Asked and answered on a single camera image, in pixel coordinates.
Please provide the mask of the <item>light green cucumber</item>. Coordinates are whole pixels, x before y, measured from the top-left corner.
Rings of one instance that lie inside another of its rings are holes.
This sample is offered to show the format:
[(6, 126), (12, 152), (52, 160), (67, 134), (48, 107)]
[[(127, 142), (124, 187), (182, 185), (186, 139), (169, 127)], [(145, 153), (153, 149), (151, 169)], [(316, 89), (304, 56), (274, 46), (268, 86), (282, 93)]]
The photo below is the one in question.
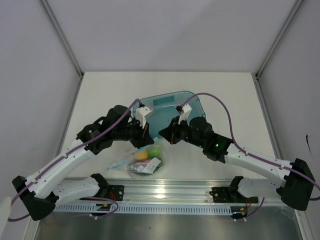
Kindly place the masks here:
[(147, 148), (147, 156), (148, 158), (156, 158), (161, 154), (161, 147), (160, 146), (150, 146)]

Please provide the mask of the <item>orange fruit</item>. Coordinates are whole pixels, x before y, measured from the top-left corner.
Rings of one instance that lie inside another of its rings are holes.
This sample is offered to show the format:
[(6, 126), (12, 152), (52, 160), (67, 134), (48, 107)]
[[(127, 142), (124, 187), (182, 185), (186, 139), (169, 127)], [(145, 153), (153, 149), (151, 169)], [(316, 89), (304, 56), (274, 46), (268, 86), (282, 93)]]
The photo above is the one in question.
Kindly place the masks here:
[(138, 152), (135, 156), (134, 159), (136, 161), (144, 161), (148, 159), (148, 152), (146, 150), (142, 150)]

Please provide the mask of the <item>clear zip top bag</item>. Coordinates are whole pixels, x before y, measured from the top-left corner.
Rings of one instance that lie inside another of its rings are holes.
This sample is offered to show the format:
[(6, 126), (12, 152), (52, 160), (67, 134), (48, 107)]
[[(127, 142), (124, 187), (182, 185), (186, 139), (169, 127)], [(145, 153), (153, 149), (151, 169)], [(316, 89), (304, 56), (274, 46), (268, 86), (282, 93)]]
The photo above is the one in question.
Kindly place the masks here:
[(128, 173), (132, 179), (146, 178), (167, 166), (164, 140), (155, 137), (154, 143), (132, 150), (113, 160), (106, 170)]

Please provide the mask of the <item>blue translucent plastic basin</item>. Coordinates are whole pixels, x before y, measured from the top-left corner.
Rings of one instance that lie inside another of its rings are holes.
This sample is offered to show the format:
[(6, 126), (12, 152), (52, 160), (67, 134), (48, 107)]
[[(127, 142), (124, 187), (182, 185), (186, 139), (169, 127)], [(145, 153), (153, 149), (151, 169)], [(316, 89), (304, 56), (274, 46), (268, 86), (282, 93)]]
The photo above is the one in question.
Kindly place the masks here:
[[(154, 138), (162, 138), (158, 133), (171, 123), (172, 118), (179, 115), (176, 106), (184, 103), (195, 93), (187, 90), (171, 93), (159, 94), (140, 99), (140, 101), (151, 110), (153, 115), (147, 118), (149, 123), (149, 134)], [(191, 107), (191, 113), (187, 118), (187, 123), (195, 117), (206, 118), (206, 113), (202, 107), (199, 97), (193, 97), (187, 104)]]

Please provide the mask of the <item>purple eggplant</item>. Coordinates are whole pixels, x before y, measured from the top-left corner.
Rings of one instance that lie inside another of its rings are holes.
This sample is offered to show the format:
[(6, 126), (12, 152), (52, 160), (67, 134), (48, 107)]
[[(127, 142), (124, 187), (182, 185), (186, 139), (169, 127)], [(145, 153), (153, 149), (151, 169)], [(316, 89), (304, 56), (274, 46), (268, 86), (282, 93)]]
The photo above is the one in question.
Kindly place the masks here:
[(127, 166), (129, 172), (141, 173), (148, 165), (148, 161), (136, 161)]

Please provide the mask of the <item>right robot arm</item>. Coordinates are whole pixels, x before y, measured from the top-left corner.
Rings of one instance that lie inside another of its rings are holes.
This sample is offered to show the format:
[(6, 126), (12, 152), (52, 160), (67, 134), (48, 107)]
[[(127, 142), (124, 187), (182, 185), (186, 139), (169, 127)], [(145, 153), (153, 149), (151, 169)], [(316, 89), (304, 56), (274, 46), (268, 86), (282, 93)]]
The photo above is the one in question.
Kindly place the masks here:
[(202, 153), (212, 161), (263, 176), (262, 179), (236, 176), (228, 189), (228, 196), (234, 202), (250, 197), (273, 198), (295, 210), (305, 211), (312, 200), (315, 178), (304, 160), (288, 161), (249, 151), (235, 140), (215, 133), (204, 117), (195, 117), (190, 122), (175, 117), (159, 135), (172, 145), (185, 141), (202, 148)]

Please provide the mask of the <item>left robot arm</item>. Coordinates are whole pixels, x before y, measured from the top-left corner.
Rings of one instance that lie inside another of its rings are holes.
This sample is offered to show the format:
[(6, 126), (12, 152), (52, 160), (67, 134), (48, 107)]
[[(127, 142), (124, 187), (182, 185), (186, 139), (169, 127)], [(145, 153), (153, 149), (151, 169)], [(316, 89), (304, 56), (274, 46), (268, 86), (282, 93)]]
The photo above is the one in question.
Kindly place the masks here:
[(153, 110), (142, 103), (135, 115), (129, 107), (114, 106), (106, 116), (86, 125), (70, 146), (45, 167), (28, 177), (19, 175), (14, 178), (12, 184), (17, 191), (14, 200), (21, 199), (28, 216), (34, 221), (44, 219), (58, 205), (74, 200), (114, 200), (112, 187), (99, 173), (71, 184), (62, 184), (61, 181), (82, 163), (111, 147), (115, 141), (129, 141), (137, 149), (152, 145), (154, 140), (147, 122), (152, 114)]

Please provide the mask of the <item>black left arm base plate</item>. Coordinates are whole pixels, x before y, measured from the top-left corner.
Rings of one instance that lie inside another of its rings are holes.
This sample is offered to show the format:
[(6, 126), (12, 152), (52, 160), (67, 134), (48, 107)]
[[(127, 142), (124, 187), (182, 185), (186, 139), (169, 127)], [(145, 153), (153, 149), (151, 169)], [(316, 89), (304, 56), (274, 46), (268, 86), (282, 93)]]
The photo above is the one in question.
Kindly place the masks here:
[(101, 198), (112, 199), (114, 201), (122, 201), (124, 198), (125, 186), (124, 185), (109, 185), (102, 188), (99, 196)]

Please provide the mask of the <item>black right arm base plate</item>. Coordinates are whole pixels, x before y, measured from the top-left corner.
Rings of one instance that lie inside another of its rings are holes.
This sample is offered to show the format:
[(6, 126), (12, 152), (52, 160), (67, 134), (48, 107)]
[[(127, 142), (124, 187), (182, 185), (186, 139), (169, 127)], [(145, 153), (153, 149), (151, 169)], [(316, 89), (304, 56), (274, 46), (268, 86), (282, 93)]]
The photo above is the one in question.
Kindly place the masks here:
[(212, 196), (214, 203), (257, 204), (259, 202), (258, 197), (244, 197), (236, 189), (231, 187), (212, 187), (209, 194)]

